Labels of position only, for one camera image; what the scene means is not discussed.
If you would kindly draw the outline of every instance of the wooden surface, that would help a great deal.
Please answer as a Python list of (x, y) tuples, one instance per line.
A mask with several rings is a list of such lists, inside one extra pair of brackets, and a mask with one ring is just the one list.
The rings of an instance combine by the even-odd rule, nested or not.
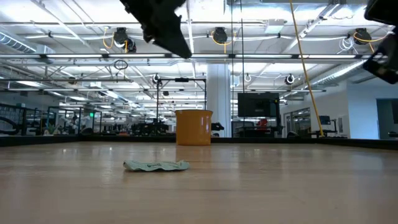
[[(183, 172), (123, 160), (184, 159)], [(398, 153), (304, 144), (0, 148), (0, 223), (397, 223)]]

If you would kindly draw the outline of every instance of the ceiling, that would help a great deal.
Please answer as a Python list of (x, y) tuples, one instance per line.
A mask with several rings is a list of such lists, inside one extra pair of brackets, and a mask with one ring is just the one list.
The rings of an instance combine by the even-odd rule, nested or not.
[[(0, 7), (0, 29), (14, 35), (27, 45), (46, 45), (53, 49), (57, 54), (106, 54), (123, 53), (123, 49), (113, 46), (107, 49), (106, 44), (111, 45), (112, 32), (117, 27), (127, 27), (127, 33), (137, 45), (137, 54), (166, 53), (166, 51), (156, 45), (147, 44), (142, 40), (141, 26), (135, 18), (124, 10), (124, 6), (119, 0), (57, 0), (42, 1), (44, 8), (33, 3), (35, 0), (15, 0), (7, 1)], [(279, 1), (264, 4), (262, 1), (245, 0), (242, 1), (240, 11), (239, 1), (234, 1), (234, 6), (226, 4), (222, 0), (189, 0), (189, 7), (184, 4), (176, 10), (176, 14), (182, 17), (181, 30), (186, 37), (187, 45), (193, 49), (195, 54), (298, 54), (299, 46), (294, 43), (295, 29), (290, 13), (290, 6)], [(368, 45), (350, 46), (351, 40), (344, 37), (352, 35), (356, 28), (367, 28), (368, 32), (374, 37), (384, 37), (390, 27), (377, 22), (367, 21), (363, 17), (366, 1), (347, 1), (347, 5), (339, 6), (339, 10), (332, 16), (325, 17), (324, 20), (317, 20), (320, 13), (328, 9), (328, 1), (294, 1), (295, 17), (297, 20), (297, 29), (301, 32), (304, 29), (310, 30), (302, 36), (301, 44), (304, 54), (371, 54)], [(59, 24), (55, 15), (60, 21), (65, 23), (69, 30)], [(283, 25), (278, 27), (273, 22), (283, 21)], [(231, 41), (233, 34), (236, 35), (234, 41), (224, 49), (222, 45), (216, 45), (211, 32), (215, 27), (224, 27)], [(84, 39), (86, 44), (78, 40), (74, 35)], [(0, 53), (2, 54), (20, 54), (14, 49), (0, 44)], [(235, 75), (234, 79), (239, 80), (236, 88), (243, 87), (244, 73), (251, 76), (251, 81), (246, 82), (244, 88), (251, 89), (274, 89), (288, 90), (303, 84), (303, 67), (299, 60), (289, 63), (279, 62), (264, 63), (260, 60), (247, 60), (243, 63), (238, 60), (232, 63), (230, 60), (180, 60), (175, 59), (128, 59), (134, 64), (124, 70), (123, 75), (128, 77), (131, 82), (101, 82), (102, 88), (123, 89), (123, 88), (153, 88), (153, 74), (158, 73), (161, 78), (175, 77), (193, 77), (206, 78), (207, 64), (209, 63), (228, 63), (231, 73)], [(7, 62), (6, 68), (24, 69), (25, 72), (20, 75), (29, 78), (37, 78), (45, 74), (45, 66), (48, 66), (47, 75), (51, 78), (82, 78), (90, 79), (110, 79), (115, 78), (117, 70), (112, 67), (113, 60), (102, 60), (102, 65), (98, 66), (70, 66), (74, 60), (56, 60), (57, 65), (34, 66), (34, 60), (9, 59), (2, 60)], [(76, 62), (91, 63), (99, 62), (89, 59), (78, 59)], [(338, 66), (333, 60), (323, 63), (306, 63), (308, 75), (313, 79), (326, 71)], [(292, 74), (297, 79), (293, 86), (287, 86), (284, 78)], [(16, 77), (13, 74), (3, 74), (3, 77)], [(52, 87), (62, 88), (88, 88), (90, 82), (79, 82), (77, 85), (60, 83), (49, 83)], [(168, 88), (197, 88), (197, 92), (192, 93), (170, 93), (167, 98), (203, 98), (204, 93), (199, 91), (199, 87), (194, 82), (173, 83), (167, 85)], [(147, 93), (139, 92), (120, 92), (120, 96), (132, 102), (155, 103)], [(104, 101), (103, 98), (97, 98), (96, 93), (85, 93), (86, 97), (94, 101)], [(173, 109), (199, 107), (196, 104), (176, 106)]]

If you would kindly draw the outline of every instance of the green cloth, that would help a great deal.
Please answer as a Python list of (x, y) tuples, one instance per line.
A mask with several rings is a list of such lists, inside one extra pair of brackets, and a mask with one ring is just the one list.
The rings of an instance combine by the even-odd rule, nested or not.
[(137, 162), (126, 160), (123, 162), (124, 168), (129, 171), (154, 171), (162, 169), (166, 171), (171, 170), (186, 170), (189, 168), (189, 163), (185, 161), (180, 162)]

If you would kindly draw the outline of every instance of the cloth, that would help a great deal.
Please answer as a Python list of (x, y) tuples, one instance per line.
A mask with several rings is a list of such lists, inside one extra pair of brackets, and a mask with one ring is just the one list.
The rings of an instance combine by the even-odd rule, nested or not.
[(154, 171), (157, 169), (162, 169), (166, 171), (171, 170), (186, 170), (189, 168), (189, 162), (179, 161), (179, 162), (137, 162), (126, 160), (123, 162), (124, 168), (129, 171)]

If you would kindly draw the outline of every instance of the white column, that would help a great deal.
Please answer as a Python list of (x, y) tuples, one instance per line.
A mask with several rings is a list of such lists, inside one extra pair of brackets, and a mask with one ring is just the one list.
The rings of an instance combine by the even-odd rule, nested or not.
[(207, 65), (207, 109), (213, 112), (212, 123), (221, 123), (220, 137), (231, 137), (230, 75), (228, 64)]

